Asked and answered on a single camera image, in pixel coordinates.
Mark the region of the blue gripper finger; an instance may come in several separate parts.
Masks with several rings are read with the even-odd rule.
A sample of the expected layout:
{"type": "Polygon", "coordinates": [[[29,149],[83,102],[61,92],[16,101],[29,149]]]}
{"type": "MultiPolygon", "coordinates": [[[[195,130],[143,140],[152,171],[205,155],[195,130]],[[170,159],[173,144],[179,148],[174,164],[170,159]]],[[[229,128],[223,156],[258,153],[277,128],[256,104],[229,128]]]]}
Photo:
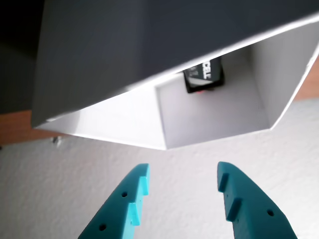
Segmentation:
{"type": "Polygon", "coordinates": [[[138,164],[115,188],[80,239],[133,239],[141,224],[143,199],[149,195],[150,166],[138,164]]]}
{"type": "Polygon", "coordinates": [[[295,239],[287,217],[268,195],[235,165],[219,162],[218,191],[236,239],[295,239]]]}

